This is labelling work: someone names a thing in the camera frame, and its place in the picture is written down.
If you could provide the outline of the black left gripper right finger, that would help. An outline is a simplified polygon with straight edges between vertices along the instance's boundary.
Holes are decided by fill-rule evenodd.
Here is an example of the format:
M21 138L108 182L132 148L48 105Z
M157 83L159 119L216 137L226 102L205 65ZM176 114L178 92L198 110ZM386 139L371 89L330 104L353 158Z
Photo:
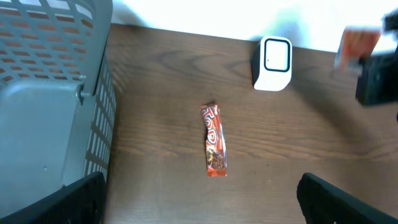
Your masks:
M397 219L306 172L297 186L305 221L318 223L397 224Z

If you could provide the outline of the orange brown snack bar wrapper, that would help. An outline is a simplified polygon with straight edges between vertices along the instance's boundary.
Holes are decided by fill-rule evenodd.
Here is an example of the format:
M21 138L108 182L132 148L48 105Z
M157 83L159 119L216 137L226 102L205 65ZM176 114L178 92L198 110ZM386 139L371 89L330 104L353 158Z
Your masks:
M200 113L206 126L205 152L208 177L227 176L227 152L217 104L202 105Z

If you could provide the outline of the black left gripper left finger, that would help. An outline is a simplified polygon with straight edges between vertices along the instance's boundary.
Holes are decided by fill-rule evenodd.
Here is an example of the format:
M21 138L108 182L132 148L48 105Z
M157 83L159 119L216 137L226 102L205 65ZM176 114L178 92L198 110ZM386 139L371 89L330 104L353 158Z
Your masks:
M62 187L26 208L1 218L2 224L99 224L106 199L106 182L100 171Z

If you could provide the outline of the small orange snack box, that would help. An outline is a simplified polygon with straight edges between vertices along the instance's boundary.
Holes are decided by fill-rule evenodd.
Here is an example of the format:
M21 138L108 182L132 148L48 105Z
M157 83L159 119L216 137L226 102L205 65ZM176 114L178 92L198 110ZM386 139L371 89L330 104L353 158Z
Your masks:
M380 37L379 27L346 27L341 36L334 69L355 72L362 70L361 62L371 56Z

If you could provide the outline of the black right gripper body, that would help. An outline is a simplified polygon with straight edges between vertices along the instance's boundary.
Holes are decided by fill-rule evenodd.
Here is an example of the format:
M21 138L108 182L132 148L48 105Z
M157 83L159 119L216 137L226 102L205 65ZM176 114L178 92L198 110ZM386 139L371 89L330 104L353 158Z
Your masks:
M358 60L362 73L355 97L363 106L397 102L397 10L385 14L379 32L391 43Z

